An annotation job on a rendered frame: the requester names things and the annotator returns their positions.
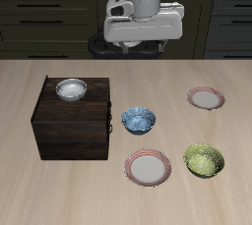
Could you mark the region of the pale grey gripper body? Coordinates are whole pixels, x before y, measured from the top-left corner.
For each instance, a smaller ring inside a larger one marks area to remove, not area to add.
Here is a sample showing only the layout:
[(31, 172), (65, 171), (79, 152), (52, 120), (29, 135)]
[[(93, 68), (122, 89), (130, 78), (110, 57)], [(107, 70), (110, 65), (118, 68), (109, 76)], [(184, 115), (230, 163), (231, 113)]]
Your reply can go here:
[(104, 39), (107, 42), (179, 39), (182, 36), (184, 7), (161, 3), (159, 12), (148, 20), (135, 21), (131, 16), (107, 16)]

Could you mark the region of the white bowl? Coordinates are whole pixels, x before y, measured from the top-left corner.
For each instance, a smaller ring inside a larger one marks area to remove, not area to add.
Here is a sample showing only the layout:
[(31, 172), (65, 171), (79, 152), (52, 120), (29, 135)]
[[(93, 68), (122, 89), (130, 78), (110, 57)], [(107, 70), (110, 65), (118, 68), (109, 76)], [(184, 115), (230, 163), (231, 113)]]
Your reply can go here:
[(81, 100), (86, 95), (87, 90), (87, 84), (79, 79), (63, 80), (55, 88), (58, 97), (66, 102)]

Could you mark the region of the small red-rimmed white plate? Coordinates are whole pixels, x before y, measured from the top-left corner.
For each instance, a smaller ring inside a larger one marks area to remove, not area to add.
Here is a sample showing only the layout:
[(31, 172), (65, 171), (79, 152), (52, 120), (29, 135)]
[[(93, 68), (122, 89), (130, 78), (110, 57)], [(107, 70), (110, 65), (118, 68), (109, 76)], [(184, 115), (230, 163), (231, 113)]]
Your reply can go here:
[(187, 93), (187, 100), (193, 106), (204, 110), (216, 110), (225, 104), (224, 95), (212, 87), (197, 86)]

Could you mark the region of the blue patterned bowl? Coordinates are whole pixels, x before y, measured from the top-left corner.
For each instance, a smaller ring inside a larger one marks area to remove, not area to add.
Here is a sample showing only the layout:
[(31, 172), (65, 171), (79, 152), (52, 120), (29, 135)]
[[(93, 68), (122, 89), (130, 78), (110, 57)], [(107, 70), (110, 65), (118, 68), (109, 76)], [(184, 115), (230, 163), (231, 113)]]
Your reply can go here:
[(124, 128), (133, 135), (143, 135), (149, 132), (156, 124), (156, 115), (147, 108), (134, 107), (121, 115)]

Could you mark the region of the green bowl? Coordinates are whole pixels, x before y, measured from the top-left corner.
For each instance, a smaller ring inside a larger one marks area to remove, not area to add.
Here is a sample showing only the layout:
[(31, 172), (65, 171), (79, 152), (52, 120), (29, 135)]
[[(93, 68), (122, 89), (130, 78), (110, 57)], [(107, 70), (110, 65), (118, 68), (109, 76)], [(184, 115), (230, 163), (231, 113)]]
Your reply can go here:
[(195, 176), (203, 179), (215, 177), (225, 165), (221, 152), (208, 144), (193, 144), (183, 155), (188, 170)]

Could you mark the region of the large red-rimmed white plate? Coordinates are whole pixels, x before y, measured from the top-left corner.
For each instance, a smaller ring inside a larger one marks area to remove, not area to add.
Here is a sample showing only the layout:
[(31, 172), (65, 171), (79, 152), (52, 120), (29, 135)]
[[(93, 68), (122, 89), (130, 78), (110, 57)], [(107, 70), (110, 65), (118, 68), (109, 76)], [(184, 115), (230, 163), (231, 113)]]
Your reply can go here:
[(130, 154), (124, 163), (126, 177), (144, 188), (155, 188), (165, 183), (171, 172), (170, 160), (154, 149), (139, 149)]

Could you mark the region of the dark kitchen cupboards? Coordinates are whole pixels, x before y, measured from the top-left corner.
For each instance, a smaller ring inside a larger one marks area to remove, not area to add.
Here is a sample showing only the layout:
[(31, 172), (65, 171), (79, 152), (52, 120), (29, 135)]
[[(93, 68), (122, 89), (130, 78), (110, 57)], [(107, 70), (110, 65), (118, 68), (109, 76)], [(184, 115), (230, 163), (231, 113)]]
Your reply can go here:
[[(104, 27), (109, 0), (0, 0), (0, 59), (91, 59), (91, 36)], [(194, 59), (205, 48), (213, 5), (220, 0), (160, 0), (184, 7), (182, 36), (158, 57)], [(252, 0), (233, 0), (244, 12)]]

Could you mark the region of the dark wooden cabinet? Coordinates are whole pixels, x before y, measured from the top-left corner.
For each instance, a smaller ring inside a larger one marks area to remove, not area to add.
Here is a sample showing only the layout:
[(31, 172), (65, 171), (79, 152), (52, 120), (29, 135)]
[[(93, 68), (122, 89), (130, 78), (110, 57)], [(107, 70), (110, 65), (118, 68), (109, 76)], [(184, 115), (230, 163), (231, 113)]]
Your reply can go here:
[(82, 78), (87, 94), (64, 102), (56, 94), (63, 78), (45, 77), (31, 116), (41, 160), (107, 160), (112, 132), (109, 78)]

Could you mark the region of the flat black base plate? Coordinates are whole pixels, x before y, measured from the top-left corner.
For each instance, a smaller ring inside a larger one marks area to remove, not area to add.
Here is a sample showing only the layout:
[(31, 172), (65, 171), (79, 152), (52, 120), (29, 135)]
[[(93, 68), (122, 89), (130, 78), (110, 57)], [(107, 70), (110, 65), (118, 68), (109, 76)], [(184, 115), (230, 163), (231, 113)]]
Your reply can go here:
[(129, 53), (124, 54), (120, 46), (104, 40), (103, 27), (90, 37), (88, 48), (97, 60), (155, 60), (159, 55), (155, 41), (143, 41), (130, 47)]

